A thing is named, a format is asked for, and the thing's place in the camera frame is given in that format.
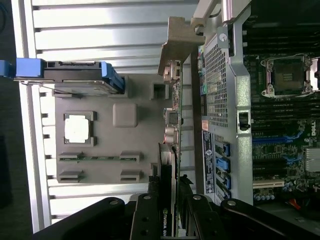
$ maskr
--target cpu socket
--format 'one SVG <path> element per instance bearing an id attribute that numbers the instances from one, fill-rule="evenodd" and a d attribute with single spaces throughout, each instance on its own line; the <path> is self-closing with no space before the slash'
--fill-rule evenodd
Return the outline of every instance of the cpu socket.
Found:
<path id="1" fill-rule="evenodd" d="M 312 61 L 304 55 L 278 57 L 263 60 L 261 65 L 266 68 L 266 90 L 262 95 L 267 98 L 284 98 L 308 95 L 312 92 L 307 71 Z"/>

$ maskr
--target pci bracket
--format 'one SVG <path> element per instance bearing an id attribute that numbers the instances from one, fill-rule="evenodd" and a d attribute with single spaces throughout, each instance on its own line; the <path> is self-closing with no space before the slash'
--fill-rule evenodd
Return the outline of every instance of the pci bracket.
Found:
<path id="1" fill-rule="evenodd" d="M 196 28 L 205 27 L 203 18 L 192 18 L 186 25 L 184 17 L 171 16 L 168 20 L 168 40 L 162 45 L 158 75 L 165 75 L 165 67 L 170 61 L 184 63 L 198 46 L 205 44 L 205 37 L 196 35 Z"/>

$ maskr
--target gray plastic panel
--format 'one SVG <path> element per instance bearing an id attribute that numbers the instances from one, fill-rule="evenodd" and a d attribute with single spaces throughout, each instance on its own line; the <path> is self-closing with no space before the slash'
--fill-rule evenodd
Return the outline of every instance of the gray plastic panel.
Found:
<path id="1" fill-rule="evenodd" d="M 61 182 L 63 172 L 82 172 L 79 183 L 147 183 L 151 163 L 158 161 L 158 145 L 164 140 L 165 120 L 163 109 L 172 105 L 170 99 L 150 100 L 151 85 L 162 79 L 151 74 L 129 76 L 131 98 L 110 98 L 107 96 L 86 96 L 78 98 L 56 98 L 56 155 L 57 179 Z M 137 126 L 114 127 L 113 105 L 136 104 Z M 64 114 L 70 111 L 94 111 L 93 147 L 69 146 L 64 144 Z M 140 153 L 138 161 L 121 160 L 121 154 Z M 64 153 L 83 153 L 86 157 L 118 156 L 108 160 L 60 161 Z"/>

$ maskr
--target metal mesh grille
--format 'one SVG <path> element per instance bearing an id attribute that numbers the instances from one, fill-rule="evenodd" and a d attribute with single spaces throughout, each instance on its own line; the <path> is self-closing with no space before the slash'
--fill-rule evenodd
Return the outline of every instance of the metal mesh grille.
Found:
<path id="1" fill-rule="evenodd" d="M 215 45 L 204 58 L 209 124 L 227 128 L 226 54 Z"/>

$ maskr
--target dark floor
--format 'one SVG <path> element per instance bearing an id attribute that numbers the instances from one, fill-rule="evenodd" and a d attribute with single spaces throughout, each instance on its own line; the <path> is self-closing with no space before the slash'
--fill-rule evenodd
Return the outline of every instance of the dark floor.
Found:
<path id="1" fill-rule="evenodd" d="M 16 48 L 11 1 L 0 0 L 0 3 L 9 13 L 5 29 L 0 33 L 0 60 L 14 62 Z M 13 195 L 12 204 L 0 209 L 0 239 L 28 240 L 32 225 L 19 86 L 6 78 L 0 78 L 0 114 L 0 134 L 5 137 Z"/>

